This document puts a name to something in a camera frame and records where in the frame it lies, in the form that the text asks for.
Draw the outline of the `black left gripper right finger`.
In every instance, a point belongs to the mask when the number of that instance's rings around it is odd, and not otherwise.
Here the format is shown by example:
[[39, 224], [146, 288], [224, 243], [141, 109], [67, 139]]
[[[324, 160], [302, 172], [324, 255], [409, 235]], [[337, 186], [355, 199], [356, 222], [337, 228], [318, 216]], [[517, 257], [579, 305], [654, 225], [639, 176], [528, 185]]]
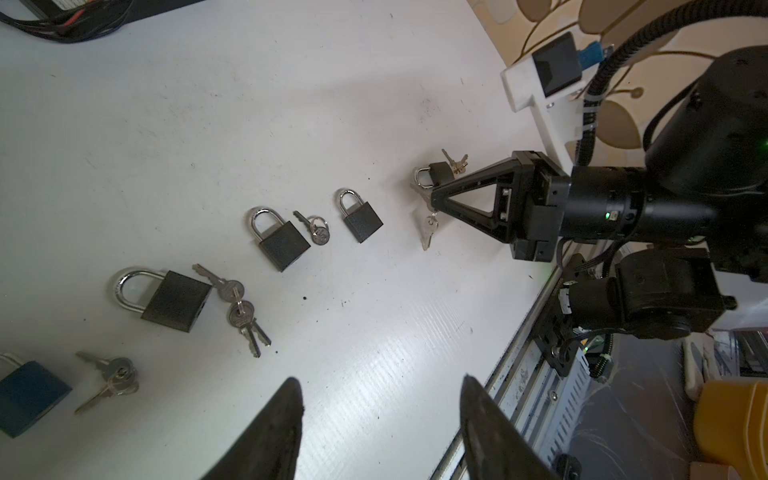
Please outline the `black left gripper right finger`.
[[462, 382], [460, 433], [470, 479], [557, 479], [470, 375]]

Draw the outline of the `blue padlock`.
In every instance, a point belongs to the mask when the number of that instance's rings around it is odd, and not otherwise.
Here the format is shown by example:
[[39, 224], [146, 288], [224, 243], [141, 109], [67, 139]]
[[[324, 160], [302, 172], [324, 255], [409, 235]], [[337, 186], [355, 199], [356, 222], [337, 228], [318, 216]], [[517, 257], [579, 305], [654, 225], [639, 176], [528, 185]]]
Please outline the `blue padlock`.
[[22, 363], [2, 353], [1, 363], [11, 368], [1, 379], [1, 431], [17, 438], [57, 406], [72, 387], [37, 361]]

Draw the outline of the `small silver keys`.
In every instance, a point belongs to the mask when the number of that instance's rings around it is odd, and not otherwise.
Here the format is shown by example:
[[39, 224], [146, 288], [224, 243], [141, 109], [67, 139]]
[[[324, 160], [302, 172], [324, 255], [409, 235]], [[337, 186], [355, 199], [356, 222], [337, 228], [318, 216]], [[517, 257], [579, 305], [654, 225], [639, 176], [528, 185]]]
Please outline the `small silver keys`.
[[85, 413], [109, 397], [130, 395], [139, 390], [138, 370], [130, 359], [126, 357], [101, 358], [84, 351], [78, 351], [76, 356], [96, 367], [104, 380], [104, 385], [74, 411], [75, 415]]

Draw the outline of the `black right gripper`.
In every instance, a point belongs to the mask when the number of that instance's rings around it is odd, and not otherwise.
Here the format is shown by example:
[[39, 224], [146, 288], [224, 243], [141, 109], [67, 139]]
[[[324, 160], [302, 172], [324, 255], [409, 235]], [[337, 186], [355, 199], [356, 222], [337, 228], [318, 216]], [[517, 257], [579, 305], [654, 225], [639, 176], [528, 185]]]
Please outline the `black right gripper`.
[[[571, 179], [541, 152], [515, 151], [512, 157], [433, 189], [435, 209], [510, 246], [513, 258], [549, 262], [565, 213]], [[501, 185], [502, 210], [485, 212], [451, 197]]]

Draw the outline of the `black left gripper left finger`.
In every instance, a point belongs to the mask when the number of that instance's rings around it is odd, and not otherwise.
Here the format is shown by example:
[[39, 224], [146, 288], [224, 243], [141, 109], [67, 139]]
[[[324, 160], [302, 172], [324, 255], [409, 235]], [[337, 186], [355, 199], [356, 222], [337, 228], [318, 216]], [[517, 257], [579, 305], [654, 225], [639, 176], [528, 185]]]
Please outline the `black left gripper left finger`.
[[298, 379], [286, 379], [203, 479], [294, 479], [304, 402]]

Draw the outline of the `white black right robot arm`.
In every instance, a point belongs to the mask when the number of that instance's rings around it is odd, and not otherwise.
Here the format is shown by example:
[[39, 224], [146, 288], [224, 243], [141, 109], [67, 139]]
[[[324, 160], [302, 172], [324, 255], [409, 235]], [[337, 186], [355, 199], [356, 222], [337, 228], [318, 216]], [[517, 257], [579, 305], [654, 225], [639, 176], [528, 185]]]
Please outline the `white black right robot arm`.
[[632, 143], [640, 168], [598, 167], [616, 75], [685, 27], [763, 18], [763, 1], [689, 1], [618, 42], [579, 47], [570, 28], [526, 45], [504, 71], [514, 111], [530, 110], [544, 150], [516, 151], [475, 173], [446, 158], [414, 171], [430, 215], [446, 214], [555, 261], [562, 283], [533, 338], [560, 375], [588, 339], [675, 340], [708, 330], [737, 301], [717, 272], [767, 279], [767, 49], [724, 53], [669, 100]]

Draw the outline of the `black padlock with ring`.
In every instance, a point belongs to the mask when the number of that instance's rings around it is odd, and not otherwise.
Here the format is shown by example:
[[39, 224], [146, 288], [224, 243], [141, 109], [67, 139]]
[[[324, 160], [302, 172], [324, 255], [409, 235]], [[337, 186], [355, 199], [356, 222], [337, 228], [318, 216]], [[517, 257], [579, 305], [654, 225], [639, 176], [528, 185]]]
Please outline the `black padlock with ring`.
[[[219, 298], [229, 305], [228, 324], [248, 340], [253, 356], [259, 358], [261, 347], [270, 346], [272, 340], [258, 325], [255, 306], [245, 299], [244, 285], [237, 280], [220, 277], [200, 264], [195, 264], [193, 270], [206, 280], [198, 281], [174, 271], [128, 271], [118, 278], [114, 286], [115, 300], [123, 309], [138, 313], [145, 321], [190, 332], [210, 293], [215, 291]], [[146, 304], [133, 302], [125, 296], [125, 286], [137, 277], [148, 277], [158, 282]]]

